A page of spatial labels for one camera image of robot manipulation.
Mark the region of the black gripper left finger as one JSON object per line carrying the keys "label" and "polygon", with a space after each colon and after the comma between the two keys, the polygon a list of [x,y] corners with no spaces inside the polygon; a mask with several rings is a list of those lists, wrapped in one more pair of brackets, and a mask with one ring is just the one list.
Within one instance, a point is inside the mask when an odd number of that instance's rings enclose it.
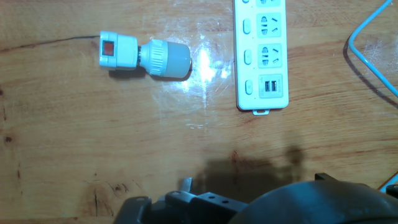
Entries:
{"label": "black gripper left finger", "polygon": [[185,178],[179,190],[161,196],[132,197],[124,201],[114,224],[228,223],[247,204],[211,192],[191,193],[192,178]]}

